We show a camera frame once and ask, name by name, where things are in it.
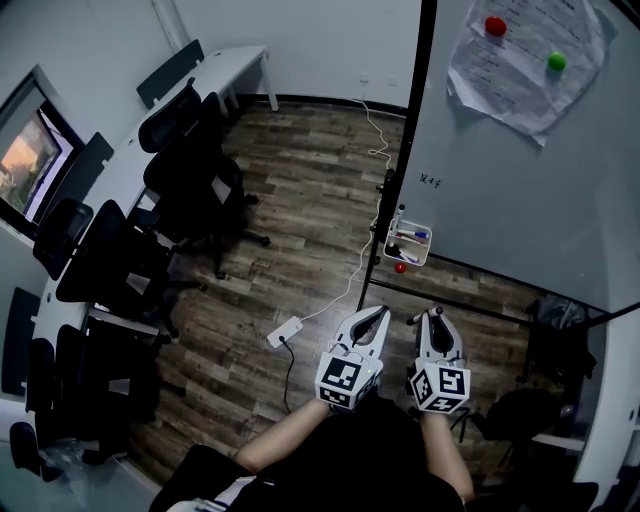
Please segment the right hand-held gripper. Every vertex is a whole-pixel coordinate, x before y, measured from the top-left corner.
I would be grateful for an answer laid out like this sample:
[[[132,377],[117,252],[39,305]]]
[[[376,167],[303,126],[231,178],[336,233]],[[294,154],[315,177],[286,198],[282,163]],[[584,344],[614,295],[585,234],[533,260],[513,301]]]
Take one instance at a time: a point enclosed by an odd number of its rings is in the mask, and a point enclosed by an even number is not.
[[[431,315],[423,312],[417,320],[416,346],[419,357],[430,357],[432,351]],[[433,348],[442,356],[461,356],[462,339],[448,317],[433,316]],[[451,414],[463,406],[470,397],[471,372],[449,361],[428,362],[424,358],[415,361],[415,374],[410,386],[420,412]]]

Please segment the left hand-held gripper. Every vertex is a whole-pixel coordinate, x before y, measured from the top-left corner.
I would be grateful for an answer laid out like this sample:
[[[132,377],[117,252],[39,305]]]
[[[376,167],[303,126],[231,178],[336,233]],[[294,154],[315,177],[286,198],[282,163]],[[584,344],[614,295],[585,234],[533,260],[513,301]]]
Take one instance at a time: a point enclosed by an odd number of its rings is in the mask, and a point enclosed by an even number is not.
[[[336,341],[321,355],[315,377],[318,400],[342,412],[356,408],[379,381],[383,362],[376,355],[382,353],[389,323],[390,310],[384,305],[362,309],[341,322]]]

